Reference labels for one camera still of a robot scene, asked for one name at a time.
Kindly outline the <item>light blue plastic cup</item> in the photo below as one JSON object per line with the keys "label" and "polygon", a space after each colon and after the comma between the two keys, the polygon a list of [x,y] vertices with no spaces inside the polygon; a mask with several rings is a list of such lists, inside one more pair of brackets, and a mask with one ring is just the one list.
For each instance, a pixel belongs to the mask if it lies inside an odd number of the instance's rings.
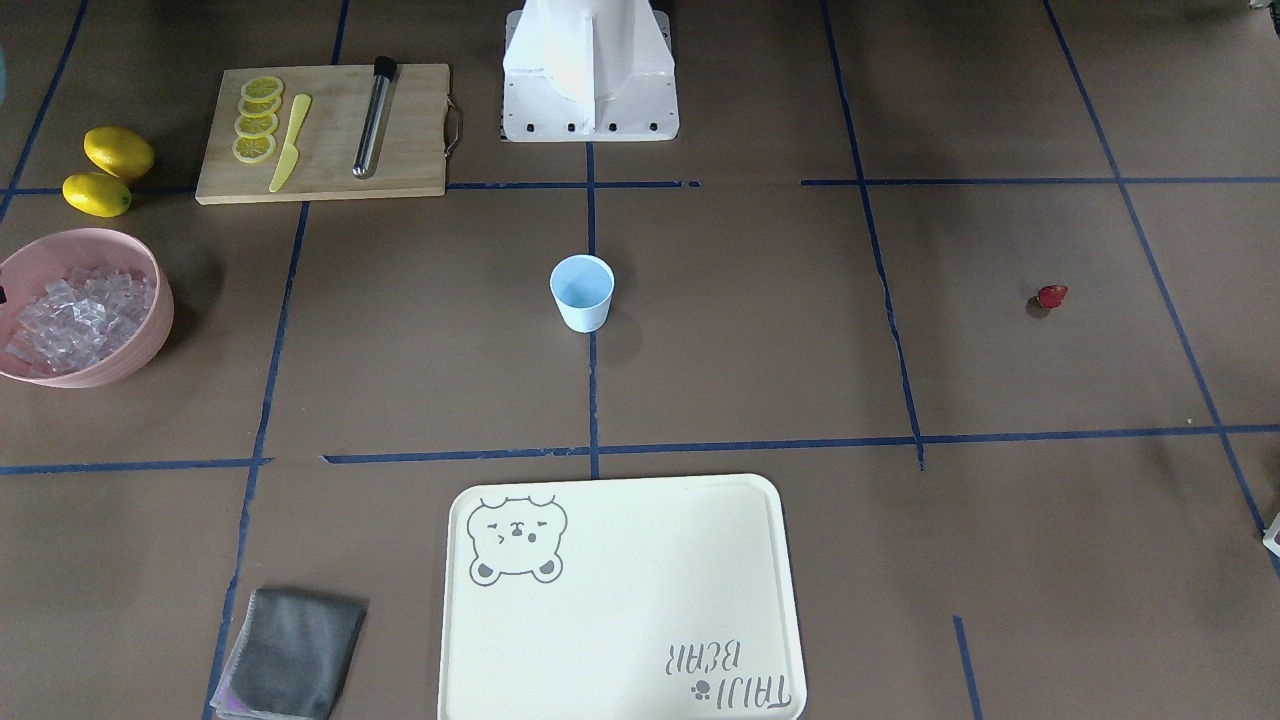
{"label": "light blue plastic cup", "polygon": [[573,332],[593,333],[607,322],[614,273],[595,255],[573,255],[553,268],[549,290],[562,322]]}

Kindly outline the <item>pile of clear ice cubes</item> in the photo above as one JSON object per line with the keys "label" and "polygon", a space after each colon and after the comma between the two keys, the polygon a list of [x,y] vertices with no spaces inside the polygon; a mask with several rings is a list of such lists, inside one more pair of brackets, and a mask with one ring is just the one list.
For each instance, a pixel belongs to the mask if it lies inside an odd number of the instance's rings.
{"label": "pile of clear ice cubes", "polygon": [[3,351],[36,377],[86,370],[132,340],[154,309],[154,281],[118,266],[76,266],[18,311]]}

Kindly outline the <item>cream bear serving tray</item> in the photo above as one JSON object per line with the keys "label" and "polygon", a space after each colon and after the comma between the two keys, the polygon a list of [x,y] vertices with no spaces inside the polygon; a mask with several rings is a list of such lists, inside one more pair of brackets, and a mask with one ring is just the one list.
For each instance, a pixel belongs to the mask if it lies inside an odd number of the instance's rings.
{"label": "cream bear serving tray", "polygon": [[475,486],[448,521],[440,719],[799,719],[781,497],[751,473]]}

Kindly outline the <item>steel muddler with black tip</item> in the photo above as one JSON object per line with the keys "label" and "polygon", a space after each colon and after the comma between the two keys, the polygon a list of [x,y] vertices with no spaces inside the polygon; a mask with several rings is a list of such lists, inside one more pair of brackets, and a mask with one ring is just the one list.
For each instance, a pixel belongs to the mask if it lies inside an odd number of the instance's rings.
{"label": "steel muddler with black tip", "polygon": [[397,70],[398,64],[393,58],[385,55],[375,58],[367,109],[351,167],[352,176],[357,179],[366,179],[374,173],[379,135]]}

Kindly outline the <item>red strawberry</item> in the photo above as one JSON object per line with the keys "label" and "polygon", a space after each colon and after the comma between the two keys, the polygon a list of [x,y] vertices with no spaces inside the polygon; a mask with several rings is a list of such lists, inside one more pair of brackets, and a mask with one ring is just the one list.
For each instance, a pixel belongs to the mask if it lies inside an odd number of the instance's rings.
{"label": "red strawberry", "polygon": [[1041,287],[1036,295],[1036,304],[1044,310],[1053,310],[1062,305],[1069,288],[1065,284],[1047,284]]}

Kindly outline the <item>yellow plastic knife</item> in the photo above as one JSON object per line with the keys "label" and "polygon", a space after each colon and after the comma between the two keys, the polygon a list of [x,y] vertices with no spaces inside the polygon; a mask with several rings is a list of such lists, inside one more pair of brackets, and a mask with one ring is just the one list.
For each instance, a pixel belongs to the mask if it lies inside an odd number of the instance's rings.
{"label": "yellow plastic knife", "polygon": [[283,190],[297,167],[300,160],[297,141],[311,105],[312,97],[308,94],[297,94],[292,99],[284,142],[279,149],[276,167],[268,186],[269,193]]}

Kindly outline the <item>wooden cutting board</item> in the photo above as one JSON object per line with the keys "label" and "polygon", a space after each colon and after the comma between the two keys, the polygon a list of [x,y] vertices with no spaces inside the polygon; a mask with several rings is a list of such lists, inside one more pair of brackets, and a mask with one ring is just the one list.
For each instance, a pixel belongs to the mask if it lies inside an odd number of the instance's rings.
{"label": "wooden cutting board", "polygon": [[[284,83],[276,141],[285,137],[293,97],[307,94],[312,99],[297,140],[300,161],[276,192],[269,181],[278,155],[257,164],[233,155],[241,87],[259,76],[275,76]],[[352,165],[372,90],[371,65],[225,70],[195,197],[202,205],[225,205],[442,196],[447,158],[457,140],[445,133],[453,111],[451,81],[447,64],[398,67],[381,115],[372,174],[358,178]]]}

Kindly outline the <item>grey folded cloth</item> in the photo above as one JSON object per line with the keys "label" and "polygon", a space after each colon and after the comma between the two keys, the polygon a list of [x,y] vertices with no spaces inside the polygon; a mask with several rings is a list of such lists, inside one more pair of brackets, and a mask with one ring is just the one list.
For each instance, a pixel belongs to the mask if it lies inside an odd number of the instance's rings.
{"label": "grey folded cloth", "polygon": [[262,587],[209,705],[216,719],[329,719],[346,687],[367,603]]}

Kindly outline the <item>upper lemon slice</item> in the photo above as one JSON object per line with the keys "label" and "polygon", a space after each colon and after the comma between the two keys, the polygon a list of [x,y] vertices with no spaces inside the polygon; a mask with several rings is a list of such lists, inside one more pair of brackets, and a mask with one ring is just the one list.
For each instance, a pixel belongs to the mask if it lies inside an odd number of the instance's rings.
{"label": "upper lemon slice", "polygon": [[280,97],[284,87],[284,82],[276,76],[257,76],[243,82],[239,95],[246,102],[270,104]]}

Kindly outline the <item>upper whole lemon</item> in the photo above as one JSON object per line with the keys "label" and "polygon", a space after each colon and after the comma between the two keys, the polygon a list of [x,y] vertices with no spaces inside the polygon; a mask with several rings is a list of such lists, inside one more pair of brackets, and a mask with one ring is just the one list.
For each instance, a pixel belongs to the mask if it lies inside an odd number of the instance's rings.
{"label": "upper whole lemon", "polygon": [[84,133],[82,145],[84,155],[100,170],[127,184],[141,179],[154,168],[152,146],[125,127],[95,127]]}

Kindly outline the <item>whole lemon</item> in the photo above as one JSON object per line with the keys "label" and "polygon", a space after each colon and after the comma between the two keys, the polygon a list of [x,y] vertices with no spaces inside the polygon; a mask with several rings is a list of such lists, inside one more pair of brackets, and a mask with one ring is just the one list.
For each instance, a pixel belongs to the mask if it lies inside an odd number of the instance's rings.
{"label": "whole lemon", "polygon": [[141,179],[154,168],[152,146],[125,127],[95,127],[84,133],[82,145],[84,155],[100,170],[127,184]]}
{"label": "whole lemon", "polygon": [[72,208],[97,218],[120,217],[133,201],[122,179],[101,172],[68,176],[61,182],[61,196]]}

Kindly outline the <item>lower whole lemon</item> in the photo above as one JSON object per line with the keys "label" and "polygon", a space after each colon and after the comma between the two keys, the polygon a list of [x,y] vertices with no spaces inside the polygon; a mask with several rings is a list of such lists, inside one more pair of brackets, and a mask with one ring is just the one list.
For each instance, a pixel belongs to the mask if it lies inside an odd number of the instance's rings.
{"label": "lower whole lemon", "polygon": [[101,172],[68,176],[61,182],[61,196],[72,208],[97,218],[120,217],[133,201],[122,179]]}

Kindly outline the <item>pink bowl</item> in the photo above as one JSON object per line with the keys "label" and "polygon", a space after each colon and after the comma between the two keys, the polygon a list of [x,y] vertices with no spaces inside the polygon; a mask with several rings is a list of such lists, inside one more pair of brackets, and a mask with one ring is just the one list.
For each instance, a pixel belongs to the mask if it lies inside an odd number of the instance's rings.
{"label": "pink bowl", "polygon": [[105,228],[61,231],[38,238],[3,261],[3,345],[17,328],[17,314],[46,283],[76,266],[118,266],[155,282],[157,297],[140,332],[100,364],[69,375],[36,377],[27,364],[3,351],[3,375],[64,389],[106,386],[145,366],[165,343],[174,318],[169,279],[155,254],[133,236]]}

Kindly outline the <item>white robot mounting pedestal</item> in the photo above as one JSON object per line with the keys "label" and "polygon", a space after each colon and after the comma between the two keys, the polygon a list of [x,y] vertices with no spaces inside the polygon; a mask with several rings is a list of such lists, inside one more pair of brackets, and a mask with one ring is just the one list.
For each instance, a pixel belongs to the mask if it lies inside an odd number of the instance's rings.
{"label": "white robot mounting pedestal", "polygon": [[506,17],[502,68],[508,142],[678,136],[669,17],[649,1],[526,1]]}

